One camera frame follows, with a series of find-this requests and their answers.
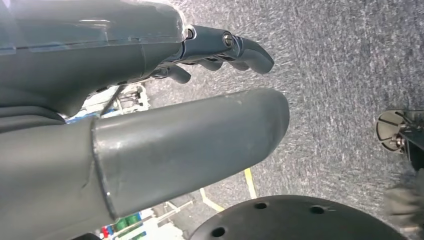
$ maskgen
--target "metal screw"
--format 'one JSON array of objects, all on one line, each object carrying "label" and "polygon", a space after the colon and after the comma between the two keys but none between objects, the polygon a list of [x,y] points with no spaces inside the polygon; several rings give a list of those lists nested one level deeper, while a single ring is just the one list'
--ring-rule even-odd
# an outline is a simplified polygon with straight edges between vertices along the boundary
[{"label": "metal screw", "polygon": [[222,40],[227,47],[230,48],[233,46],[233,36],[231,35],[231,33],[224,33],[224,35],[222,36]]},{"label": "metal screw", "polygon": [[403,137],[398,136],[398,137],[396,138],[396,145],[397,145],[398,147],[403,147],[403,146],[405,146],[405,139],[404,139]]}]

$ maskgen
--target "gray plastic cover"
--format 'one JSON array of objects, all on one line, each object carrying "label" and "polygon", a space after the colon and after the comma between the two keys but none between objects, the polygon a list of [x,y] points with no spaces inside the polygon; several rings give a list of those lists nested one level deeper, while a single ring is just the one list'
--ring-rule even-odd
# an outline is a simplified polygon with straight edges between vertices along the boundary
[{"label": "gray plastic cover", "polygon": [[278,91],[0,134],[1,240],[68,240],[238,173],[289,126]]},{"label": "gray plastic cover", "polygon": [[164,0],[0,1],[0,55],[22,48],[179,43],[186,37],[184,16]]}]

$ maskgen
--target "black wheel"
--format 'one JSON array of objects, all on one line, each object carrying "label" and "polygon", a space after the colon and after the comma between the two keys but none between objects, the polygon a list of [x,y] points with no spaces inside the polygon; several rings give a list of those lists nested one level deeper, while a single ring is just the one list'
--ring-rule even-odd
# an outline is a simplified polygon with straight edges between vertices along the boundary
[{"label": "black wheel", "polygon": [[190,240],[406,240],[380,220],[320,198],[277,195],[232,206],[207,220]]}]

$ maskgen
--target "wheel hole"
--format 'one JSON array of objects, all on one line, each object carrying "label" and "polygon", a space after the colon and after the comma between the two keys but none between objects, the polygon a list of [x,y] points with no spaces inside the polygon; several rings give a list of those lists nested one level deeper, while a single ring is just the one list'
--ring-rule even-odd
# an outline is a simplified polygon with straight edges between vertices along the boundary
[{"label": "wheel hole", "polygon": [[268,206],[264,202],[258,202],[254,205],[255,209],[266,209]]},{"label": "wheel hole", "polygon": [[214,238],[222,237],[222,236],[224,236],[224,234],[225,234],[225,229],[221,226],[215,228],[211,233],[212,237],[214,237]]},{"label": "wheel hole", "polygon": [[312,214],[323,214],[326,212],[326,210],[322,206],[311,206],[309,211]]}]

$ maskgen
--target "red object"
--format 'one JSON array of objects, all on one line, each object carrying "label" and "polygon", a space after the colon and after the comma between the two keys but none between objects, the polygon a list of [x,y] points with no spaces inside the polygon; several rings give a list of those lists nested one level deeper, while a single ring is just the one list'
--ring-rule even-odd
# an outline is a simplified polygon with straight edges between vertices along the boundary
[{"label": "red object", "polygon": [[104,238],[109,237],[108,227],[104,226],[101,228],[101,232],[103,233]]}]

